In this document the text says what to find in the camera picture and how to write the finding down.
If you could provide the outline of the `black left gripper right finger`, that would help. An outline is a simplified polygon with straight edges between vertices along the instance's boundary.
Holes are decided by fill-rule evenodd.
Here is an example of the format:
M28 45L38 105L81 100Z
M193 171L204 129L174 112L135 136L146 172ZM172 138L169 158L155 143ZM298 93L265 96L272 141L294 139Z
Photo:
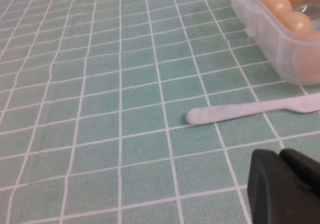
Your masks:
M318 161L291 148L282 149L279 156L314 195L320 195L320 163Z

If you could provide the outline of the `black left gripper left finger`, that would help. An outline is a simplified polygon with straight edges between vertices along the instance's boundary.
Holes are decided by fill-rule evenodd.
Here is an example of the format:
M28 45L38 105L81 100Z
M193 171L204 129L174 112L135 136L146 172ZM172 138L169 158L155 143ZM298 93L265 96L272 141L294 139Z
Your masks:
M280 153L252 152L247 196L254 224L318 224L320 196L313 194Z

